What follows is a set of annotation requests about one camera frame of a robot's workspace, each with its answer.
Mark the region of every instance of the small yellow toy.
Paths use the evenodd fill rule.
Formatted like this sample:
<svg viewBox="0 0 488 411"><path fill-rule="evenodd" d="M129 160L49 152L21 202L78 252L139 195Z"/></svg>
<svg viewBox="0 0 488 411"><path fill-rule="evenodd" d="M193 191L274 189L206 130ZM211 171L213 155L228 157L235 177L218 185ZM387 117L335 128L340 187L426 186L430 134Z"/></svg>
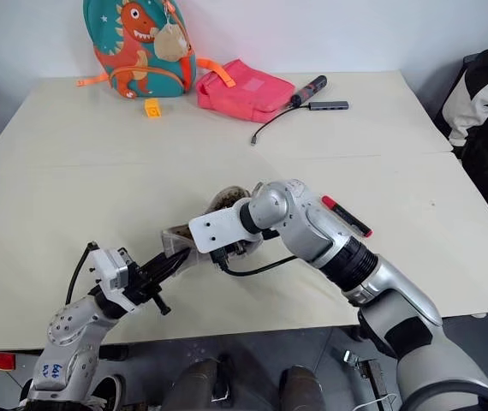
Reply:
<svg viewBox="0 0 488 411"><path fill-rule="evenodd" d="M161 117L162 111L160 111L160 105L158 104L158 98L148 98L145 100L145 113L147 117Z"/></svg>

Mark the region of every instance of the dinosaur backpack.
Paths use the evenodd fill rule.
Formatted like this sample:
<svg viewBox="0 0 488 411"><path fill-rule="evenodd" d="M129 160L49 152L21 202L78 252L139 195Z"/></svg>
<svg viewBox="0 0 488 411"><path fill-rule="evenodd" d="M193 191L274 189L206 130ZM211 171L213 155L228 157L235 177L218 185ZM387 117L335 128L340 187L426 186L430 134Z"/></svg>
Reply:
<svg viewBox="0 0 488 411"><path fill-rule="evenodd" d="M108 80L123 97L174 97L190 90L196 58L170 0L84 0L84 20Z"/></svg>

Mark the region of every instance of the pink pouch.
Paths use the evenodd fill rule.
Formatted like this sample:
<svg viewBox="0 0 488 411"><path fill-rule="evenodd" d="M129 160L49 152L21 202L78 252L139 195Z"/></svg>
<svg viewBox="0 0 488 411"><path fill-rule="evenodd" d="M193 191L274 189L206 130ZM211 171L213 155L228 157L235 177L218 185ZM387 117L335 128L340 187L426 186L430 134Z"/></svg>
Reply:
<svg viewBox="0 0 488 411"><path fill-rule="evenodd" d="M196 83L199 106L251 122L268 122L289 102L294 85L249 68L240 60L223 66L236 85L228 87L211 71Z"/></svg>

